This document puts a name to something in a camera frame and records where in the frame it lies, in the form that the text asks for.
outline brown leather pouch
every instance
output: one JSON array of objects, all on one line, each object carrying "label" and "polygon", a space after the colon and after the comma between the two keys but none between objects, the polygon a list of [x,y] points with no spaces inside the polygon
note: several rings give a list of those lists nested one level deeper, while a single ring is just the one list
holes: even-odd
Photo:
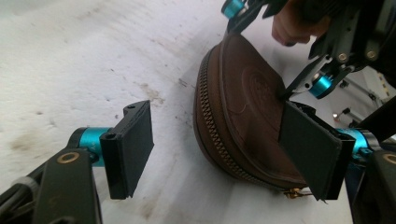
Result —
[{"label": "brown leather pouch", "polygon": [[194,130],[208,160],[231,176],[279,190],[306,187],[277,139],[285,90],[281,77],[238,34],[204,57]]}]

